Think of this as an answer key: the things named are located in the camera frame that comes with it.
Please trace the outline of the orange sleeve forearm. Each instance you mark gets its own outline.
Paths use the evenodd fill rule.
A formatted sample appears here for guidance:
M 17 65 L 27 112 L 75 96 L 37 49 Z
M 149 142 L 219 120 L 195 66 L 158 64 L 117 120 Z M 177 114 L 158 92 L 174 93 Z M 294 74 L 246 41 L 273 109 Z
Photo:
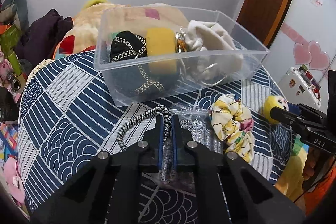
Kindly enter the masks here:
M 306 181 L 311 176 L 314 175 L 314 168 L 319 159 L 319 154 L 321 153 L 320 150 L 315 149 L 313 147 L 309 148 L 309 152 L 307 154 L 307 159 L 305 162 L 305 166 L 303 168 L 303 179 Z M 305 193 L 304 200 L 305 200 L 305 213 L 306 216 L 310 215 L 318 206 L 318 204 L 322 201 L 323 196 L 327 193 L 333 181 L 335 180 L 335 164 L 333 168 L 328 172 L 325 178 L 320 181 L 314 189 L 311 189 L 307 193 Z

